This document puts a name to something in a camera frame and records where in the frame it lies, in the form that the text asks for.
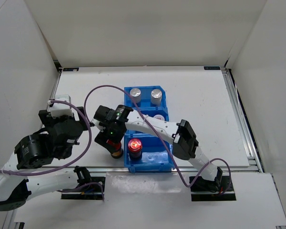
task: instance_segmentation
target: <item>bottle with red cap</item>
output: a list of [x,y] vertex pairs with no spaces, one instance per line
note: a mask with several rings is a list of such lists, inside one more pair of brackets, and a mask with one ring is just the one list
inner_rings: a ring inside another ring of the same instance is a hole
[[129,157],[131,159],[140,159],[142,156],[142,142],[133,138],[128,142]]

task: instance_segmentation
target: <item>white cap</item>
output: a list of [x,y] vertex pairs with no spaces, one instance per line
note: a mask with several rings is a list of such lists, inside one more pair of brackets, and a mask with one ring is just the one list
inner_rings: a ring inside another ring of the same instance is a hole
[[139,103],[141,101],[141,90],[139,88],[131,89],[129,94],[136,103]]
[[160,114],[156,114],[156,115],[154,116],[154,118],[159,119],[159,120],[162,120],[162,121],[165,121],[165,118],[163,117],[163,115],[160,115]]
[[161,100],[162,100],[162,91],[159,89],[152,90],[151,103],[156,105],[156,106],[160,106]]

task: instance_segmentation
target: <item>robotic arm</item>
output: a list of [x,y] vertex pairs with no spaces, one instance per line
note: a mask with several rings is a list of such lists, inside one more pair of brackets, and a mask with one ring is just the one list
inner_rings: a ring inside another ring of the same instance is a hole
[[[55,100],[70,102],[68,95],[56,96]],[[71,108],[64,104],[50,105],[50,111],[39,112],[45,126],[38,132],[24,137],[15,147],[14,153],[2,170],[32,173],[43,165],[49,165],[54,158],[66,159],[72,154],[73,145],[82,132],[87,129],[85,121],[80,117],[74,119]],[[121,140],[126,130],[135,130],[156,135],[147,125],[148,120],[162,139],[173,145],[173,155],[188,160],[195,168],[201,169],[209,163],[196,140],[196,134],[188,121],[179,123],[165,122],[152,117],[144,119],[131,107],[119,105],[115,110],[99,106],[91,127],[96,126],[100,132],[95,142],[105,147],[114,158],[121,150]],[[203,186],[218,190],[221,184],[222,170],[210,163],[202,172]],[[76,167],[74,171],[46,177],[24,177],[0,174],[0,211],[19,208],[33,197],[54,192],[59,189],[75,188],[91,182],[89,171],[85,167]]]

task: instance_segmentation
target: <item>red cap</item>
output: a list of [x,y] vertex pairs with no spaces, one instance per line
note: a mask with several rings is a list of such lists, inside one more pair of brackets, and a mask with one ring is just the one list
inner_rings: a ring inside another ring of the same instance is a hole
[[142,143],[139,139],[133,138],[128,142],[128,149],[132,153],[137,153],[142,150]]

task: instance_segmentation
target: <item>cable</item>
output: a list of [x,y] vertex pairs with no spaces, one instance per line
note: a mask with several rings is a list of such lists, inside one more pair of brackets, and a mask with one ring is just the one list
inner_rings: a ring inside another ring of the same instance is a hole
[[[84,102],[84,112],[85,112],[86,118],[87,118],[88,120],[89,120],[89,118],[88,118],[87,110],[86,110],[86,105],[87,105],[88,97],[89,97],[90,94],[91,94],[92,92],[94,92],[96,89],[102,88],[102,87],[112,87],[112,88],[118,89],[118,90],[120,90],[121,92],[125,93],[125,94],[130,98],[130,100],[132,101],[132,103],[134,104],[134,106],[137,108],[137,111],[138,111],[139,115],[141,116],[141,118],[142,118],[143,120],[145,119],[145,117],[144,117],[144,115],[142,114],[142,112],[141,112],[140,108],[138,107],[137,103],[136,103],[135,100],[129,95],[128,92],[126,92],[125,90],[123,90],[122,88],[119,88],[119,87],[117,87],[117,86],[107,85],[107,84],[106,84],[106,85],[100,85],[100,86],[97,86],[97,87],[93,88],[93,89],[87,94],[87,96],[86,96],[86,98],[85,98],[85,102]],[[158,137],[158,138],[160,139],[160,141],[162,142],[163,146],[165,147],[165,150],[167,151],[168,155],[170,156],[170,158],[171,158],[171,160],[172,160],[172,162],[173,162],[173,164],[174,164],[174,166],[175,166],[175,168],[176,168],[176,170],[177,170],[177,172],[178,172],[178,174],[179,174],[179,176],[180,176],[181,181],[183,182],[183,184],[184,184],[186,187],[191,187],[191,186],[196,182],[196,180],[198,179],[198,177],[199,177],[199,175],[202,173],[202,171],[203,171],[211,162],[216,161],[216,160],[219,160],[219,161],[224,162],[224,163],[227,165],[227,168],[228,168],[228,171],[229,171],[229,177],[230,177],[230,179],[229,179],[229,184],[228,184],[227,188],[226,188],[222,193],[220,193],[219,195],[224,194],[224,193],[230,188],[230,185],[231,185],[231,169],[230,169],[230,166],[228,165],[228,163],[227,163],[225,160],[221,159],[221,158],[214,158],[214,159],[210,160],[208,164],[205,164],[205,165],[198,171],[198,173],[197,173],[197,175],[195,176],[194,180],[188,185],[188,184],[186,183],[184,177],[182,176],[182,173],[181,173],[181,171],[180,171],[180,169],[179,169],[179,167],[178,167],[178,165],[177,165],[177,163],[176,163],[176,161],[175,161],[175,159],[174,159],[174,157],[173,157],[172,152],[171,152],[170,149],[167,147],[167,145],[165,144],[165,142],[164,142],[164,140],[162,139],[162,137],[158,134],[158,132],[156,131],[156,129],[153,127],[153,125],[151,125],[151,123],[150,123],[147,119],[145,119],[145,122],[149,125],[149,127],[152,129],[152,131],[157,135],[157,137]]]
[[61,193],[68,193],[68,192],[78,192],[78,191],[81,191],[81,189],[83,187],[86,187],[86,186],[90,186],[90,185],[98,185],[100,186],[101,188],[101,194],[102,194],[102,199],[103,201],[105,200],[105,197],[104,197],[104,189],[103,189],[103,186],[98,183],[98,182],[90,182],[90,183],[87,183],[87,184],[84,184],[82,186],[79,186],[79,187],[76,187],[76,188],[72,188],[72,189],[63,189],[63,190],[57,190],[58,192],[61,192]]
[[77,158],[75,158],[71,162],[69,162],[63,166],[47,170],[47,171],[42,171],[42,172],[37,172],[37,173],[21,173],[21,172],[9,171],[9,170],[0,170],[0,173],[9,174],[9,175],[16,175],[16,176],[25,176],[25,177],[44,175],[44,174],[56,172],[58,170],[61,170],[63,168],[66,168],[66,167],[72,165],[73,163],[77,162],[79,159],[81,159],[87,153],[88,149],[90,148],[91,142],[92,142],[92,132],[90,129],[89,122],[87,121],[85,115],[76,106],[74,106],[73,104],[68,103],[66,101],[51,100],[51,103],[68,105],[68,106],[72,107],[74,110],[76,110],[77,113],[83,118],[83,120],[85,121],[85,124],[88,128],[88,132],[89,132],[89,140],[88,140],[88,144],[87,144],[85,150]]

